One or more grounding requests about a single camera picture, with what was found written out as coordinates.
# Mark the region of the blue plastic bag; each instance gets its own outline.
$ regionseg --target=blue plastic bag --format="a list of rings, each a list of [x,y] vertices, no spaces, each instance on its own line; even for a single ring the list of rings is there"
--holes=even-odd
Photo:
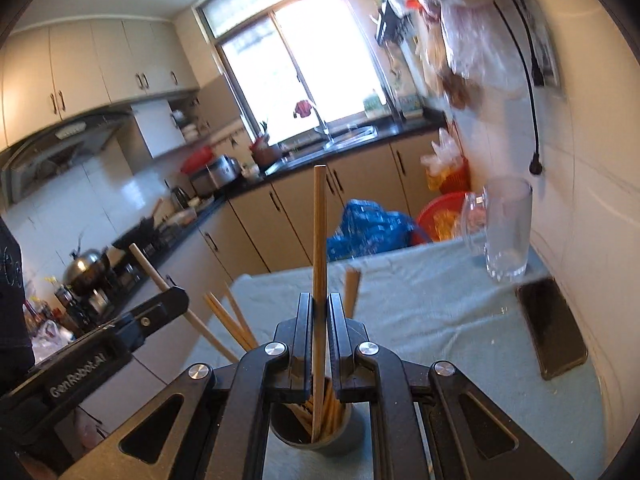
[[[340,227],[327,240],[327,259],[335,262],[404,249],[416,228],[404,213],[389,213],[375,202],[351,200],[344,208]]]

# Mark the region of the smartphone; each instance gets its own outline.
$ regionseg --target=smartphone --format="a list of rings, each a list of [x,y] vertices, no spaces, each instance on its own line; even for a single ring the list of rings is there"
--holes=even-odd
[[[556,280],[545,278],[516,290],[545,381],[587,361],[587,347]]]

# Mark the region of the glass pitcher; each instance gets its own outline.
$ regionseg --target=glass pitcher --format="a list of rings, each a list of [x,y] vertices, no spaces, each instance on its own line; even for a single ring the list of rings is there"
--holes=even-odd
[[[527,270],[532,208],[531,184],[515,176],[492,178],[480,196],[466,194],[460,219],[463,238],[472,254],[484,253],[486,270],[498,282],[516,281]],[[470,222],[478,222],[482,210],[484,240],[478,243]]]

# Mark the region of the black countertop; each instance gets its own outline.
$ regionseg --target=black countertop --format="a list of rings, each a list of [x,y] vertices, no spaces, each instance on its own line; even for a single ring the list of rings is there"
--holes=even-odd
[[[268,175],[261,175],[255,180],[239,179],[236,183],[232,184],[225,192],[215,198],[209,200],[200,206],[198,209],[198,218],[195,222],[192,222],[187,227],[180,229],[174,238],[168,243],[167,247],[153,254],[149,257],[149,262],[156,268],[162,266],[174,253],[174,251],[185,241],[191,234],[196,232],[201,225],[203,225],[213,213],[215,213],[220,207],[222,207],[228,200],[236,198],[243,193],[257,189],[261,186],[266,186],[271,182],[275,182],[285,176],[292,175],[299,171],[308,170],[318,162],[329,162],[340,158],[345,155],[353,155],[354,152],[362,150],[364,148],[371,148],[377,144],[389,143],[395,139],[404,139],[407,137],[413,137],[422,135],[427,132],[437,131],[439,128],[446,127],[446,118],[444,113],[437,110],[426,110],[424,117],[416,120],[410,120],[402,124],[395,124],[391,120],[381,120],[374,123],[378,134],[375,138],[360,142],[351,146],[346,146],[338,150],[329,150],[327,152],[319,152],[317,156],[307,158],[304,163],[297,163],[293,161],[290,164],[286,164],[279,170]],[[139,268],[135,261],[128,260],[125,263],[131,263],[133,266]],[[148,280],[148,277],[143,275],[136,285],[128,290],[126,293],[119,295],[112,305],[104,312],[101,322],[108,322],[115,317],[119,316],[125,309],[128,310],[127,303],[142,288],[142,285]]]

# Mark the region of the metal screw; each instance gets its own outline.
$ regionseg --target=metal screw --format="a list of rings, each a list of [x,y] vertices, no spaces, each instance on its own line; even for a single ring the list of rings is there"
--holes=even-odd
[[[360,350],[360,353],[364,355],[375,355],[380,351],[380,347],[371,341],[367,341],[360,343],[358,350]]]
[[[264,351],[267,352],[268,355],[281,355],[284,354],[287,349],[282,343],[269,343],[264,347]]]
[[[209,367],[207,365],[199,364],[193,365],[189,368],[189,377],[191,379],[203,379],[209,375]]]
[[[456,367],[448,361],[439,361],[433,365],[433,368],[438,375],[443,377],[451,377],[456,373]]]

